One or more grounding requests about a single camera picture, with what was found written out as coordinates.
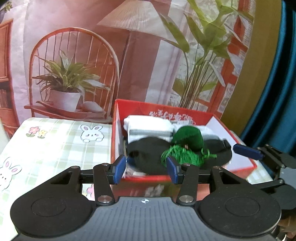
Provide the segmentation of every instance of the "cardboard box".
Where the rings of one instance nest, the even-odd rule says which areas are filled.
[[[211,113],[188,110],[184,108],[117,99],[114,105],[111,163],[124,153],[123,138],[127,136],[123,129],[123,120],[129,115],[152,115],[169,119],[172,122],[205,125],[212,129],[221,139],[227,139],[231,146],[238,143],[227,127]],[[235,175],[246,178],[255,168],[253,160],[233,152],[232,159],[224,166]],[[128,177],[112,186],[115,198],[119,196],[172,196],[176,197],[179,187],[171,183],[169,176]],[[208,184],[198,185],[197,199],[201,200],[209,193]]]

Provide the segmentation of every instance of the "metal screw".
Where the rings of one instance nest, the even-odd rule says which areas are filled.
[[[98,197],[98,201],[101,203],[109,203],[112,201],[112,198],[108,195],[102,195]]]
[[[193,202],[193,197],[191,197],[189,195],[183,195],[183,196],[179,197],[179,200],[181,202],[189,203],[189,202]]]

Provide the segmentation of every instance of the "lamp shade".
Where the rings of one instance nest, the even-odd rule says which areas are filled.
[[[176,42],[149,1],[126,0],[104,17],[98,25],[143,32]]]

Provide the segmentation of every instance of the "bookshelf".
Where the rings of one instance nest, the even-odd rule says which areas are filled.
[[[12,20],[0,24],[0,119],[9,137],[20,126],[13,99],[10,73],[10,37]]]

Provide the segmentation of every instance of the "white flower pot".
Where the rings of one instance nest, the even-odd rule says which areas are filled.
[[[74,112],[76,110],[80,93],[61,92],[50,90],[50,101],[56,108]]]

